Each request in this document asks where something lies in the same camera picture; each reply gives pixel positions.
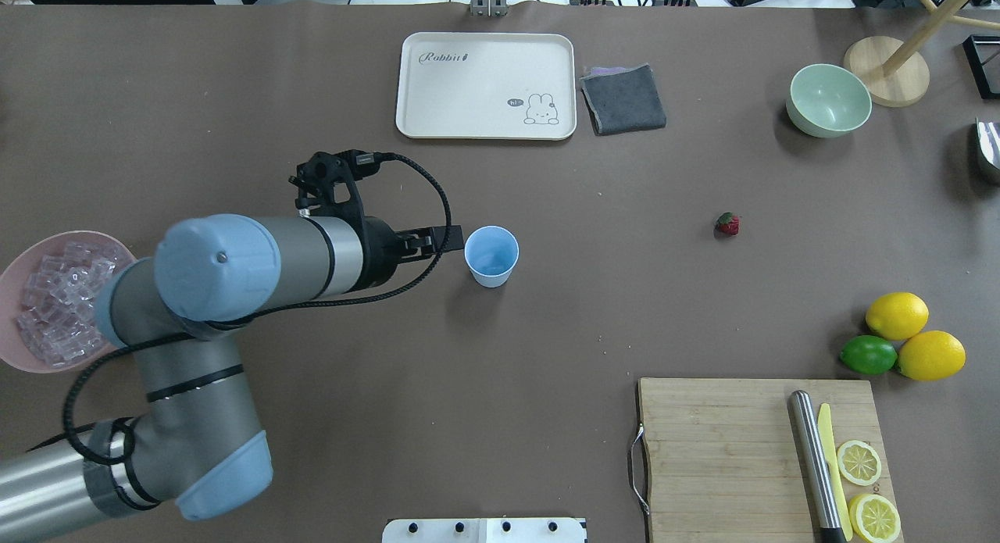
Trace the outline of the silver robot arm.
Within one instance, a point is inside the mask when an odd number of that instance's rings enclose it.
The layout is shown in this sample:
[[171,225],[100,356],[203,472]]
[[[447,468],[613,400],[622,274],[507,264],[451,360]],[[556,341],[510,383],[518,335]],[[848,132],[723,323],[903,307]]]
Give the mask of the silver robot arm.
[[394,230],[364,215],[182,220],[98,296],[98,328],[134,355],[148,411],[78,428],[2,465],[2,540],[39,542],[172,501],[208,520],[273,479],[234,340],[253,319],[333,305],[396,266],[463,247],[463,230]]

